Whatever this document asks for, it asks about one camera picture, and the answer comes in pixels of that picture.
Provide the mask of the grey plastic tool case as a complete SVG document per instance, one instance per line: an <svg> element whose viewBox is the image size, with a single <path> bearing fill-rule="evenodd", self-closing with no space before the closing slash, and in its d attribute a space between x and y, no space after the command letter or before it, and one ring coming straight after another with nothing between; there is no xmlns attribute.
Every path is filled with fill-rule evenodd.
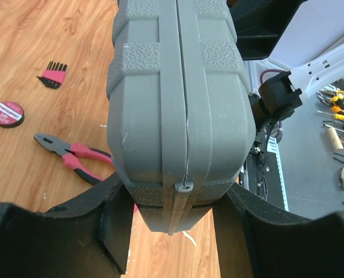
<svg viewBox="0 0 344 278"><path fill-rule="evenodd" d="M235 182L255 138L225 1L119 1L107 140L154 232L188 230Z"/></svg>

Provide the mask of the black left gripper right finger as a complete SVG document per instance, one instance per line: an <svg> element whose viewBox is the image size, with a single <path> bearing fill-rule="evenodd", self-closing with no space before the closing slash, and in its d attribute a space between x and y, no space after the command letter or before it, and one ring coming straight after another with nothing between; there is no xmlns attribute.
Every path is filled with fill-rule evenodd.
<svg viewBox="0 0 344 278"><path fill-rule="evenodd" d="M221 277L344 277L344 211L310 220L233 184L213 217Z"/></svg>

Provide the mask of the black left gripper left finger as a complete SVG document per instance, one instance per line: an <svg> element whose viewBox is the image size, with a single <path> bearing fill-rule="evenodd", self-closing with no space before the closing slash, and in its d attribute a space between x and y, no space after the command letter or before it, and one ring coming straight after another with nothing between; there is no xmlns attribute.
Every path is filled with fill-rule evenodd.
<svg viewBox="0 0 344 278"><path fill-rule="evenodd" d="M44 213L0 203L0 277L120 277L133 210L117 174Z"/></svg>

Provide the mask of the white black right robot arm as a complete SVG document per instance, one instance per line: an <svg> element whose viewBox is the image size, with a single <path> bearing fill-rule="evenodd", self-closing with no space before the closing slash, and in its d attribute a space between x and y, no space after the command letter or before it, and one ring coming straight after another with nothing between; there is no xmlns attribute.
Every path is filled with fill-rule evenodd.
<svg viewBox="0 0 344 278"><path fill-rule="evenodd" d="M304 1L228 1L244 60L269 57ZM344 77L344 43L260 85L251 105L256 130L289 118L317 91Z"/></svg>

